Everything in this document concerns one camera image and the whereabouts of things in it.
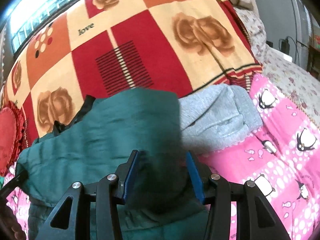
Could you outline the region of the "person's left hand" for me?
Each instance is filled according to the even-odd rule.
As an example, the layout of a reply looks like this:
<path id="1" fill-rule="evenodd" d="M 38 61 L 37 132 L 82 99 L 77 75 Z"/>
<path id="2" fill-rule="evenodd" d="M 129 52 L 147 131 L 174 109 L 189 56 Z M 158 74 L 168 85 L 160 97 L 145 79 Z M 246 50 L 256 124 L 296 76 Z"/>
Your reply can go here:
<path id="1" fill-rule="evenodd" d="M 26 240 L 26 234 L 3 198 L 1 198 L 1 239 Z"/>

